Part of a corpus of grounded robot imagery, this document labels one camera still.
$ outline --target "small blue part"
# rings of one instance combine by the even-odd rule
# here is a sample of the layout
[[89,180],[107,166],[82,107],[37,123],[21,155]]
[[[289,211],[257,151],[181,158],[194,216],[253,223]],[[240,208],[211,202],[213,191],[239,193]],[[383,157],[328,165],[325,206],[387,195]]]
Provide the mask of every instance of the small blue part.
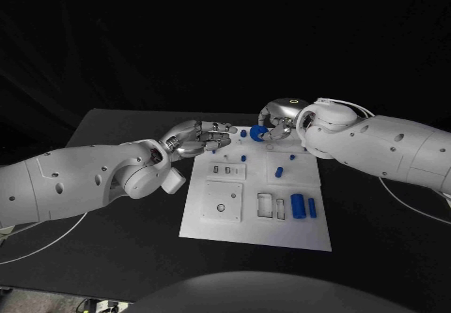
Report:
[[267,132],[267,128],[265,126],[253,125],[250,127],[249,136],[256,142],[262,142],[263,140],[257,137],[257,135],[265,132]]
[[280,178],[282,172],[283,172],[283,168],[282,168],[282,167],[277,167],[277,168],[276,168],[276,171],[275,171],[275,177],[276,177],[276,178]]
[[309,217],[316,218],[316,210],[314,208],[314,200],[308,199]]
[[303,196],[301,194],[290,195],[290,209],[293,218],[299,219],[306,217]]

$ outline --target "screw hole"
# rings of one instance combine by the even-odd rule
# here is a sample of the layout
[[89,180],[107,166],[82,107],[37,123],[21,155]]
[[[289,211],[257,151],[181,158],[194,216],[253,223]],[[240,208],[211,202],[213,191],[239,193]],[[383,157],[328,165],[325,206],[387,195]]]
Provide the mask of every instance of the screw hole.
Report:
[[399,142],[399,141],[401,140],[401,138],[403,138],[403,134],[399,134],[399,135],[394,137],[393,140],[394,140],[396,142]]
[[54,186],[54,189],[56,189],[56,192],[57,192],[58,194],[61,194],[61,193],[63,193],[63,184],[61,184],[61,183],[57,183],[56,186]]
[[96,182],[96,185],[100,185],[100,175],[97,174],[93,178],[93,181]]

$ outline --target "dark curtain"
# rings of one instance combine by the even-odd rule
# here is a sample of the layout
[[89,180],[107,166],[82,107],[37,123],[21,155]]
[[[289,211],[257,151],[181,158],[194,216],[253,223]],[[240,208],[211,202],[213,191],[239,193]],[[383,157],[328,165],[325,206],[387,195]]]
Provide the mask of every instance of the dark curtain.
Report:
[[4,143],[63,145],[92,108],[256,120],[279,97],[449,130],[449,30],[446,1],[1,3]]

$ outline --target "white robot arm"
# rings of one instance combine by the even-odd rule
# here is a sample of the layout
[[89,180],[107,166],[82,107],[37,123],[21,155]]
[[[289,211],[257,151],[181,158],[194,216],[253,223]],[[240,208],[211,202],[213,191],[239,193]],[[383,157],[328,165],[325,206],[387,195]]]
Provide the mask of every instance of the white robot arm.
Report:
[[[404,119],[374,116],[350,104],[364,113],[365,117],[358,117],[337,102],[350,104],[324,98],[309,105],[293,98],[270,101],[259,114],[253,139],[286,138],[293,128],[301,145],[318,158],[334,158],[370,175],[451,194],[451,133]],[[263,127],[267,115],[275,126],[270,132]]]
[[226,146],[227,132],[228,124],[187,121],[158,142],[64,148],[0,168],[0,228],[79,215],[159,186],[172,194],[184,177],[171,162]]

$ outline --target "white platform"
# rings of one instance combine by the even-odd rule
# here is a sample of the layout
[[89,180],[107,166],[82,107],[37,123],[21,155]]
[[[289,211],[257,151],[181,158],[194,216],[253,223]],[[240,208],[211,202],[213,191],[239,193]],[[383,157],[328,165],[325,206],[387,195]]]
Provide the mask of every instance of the white platform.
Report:
[[[303,152],[295,133],[285,140],[254,142],[249,135],[239,136],[249,127],[237,129],[227,147],[195,157],[180,237],[331,251],[315,157]],[[283,172],[276,178],[279,166]],[[270,218],[257,216],[257,194],[270,194]],[[290,194],[303,195],[303,219],[292,218]],[[309,217],[308,198],[316,218]],[[276,218],[276,200],[283,201],[283,220]]]

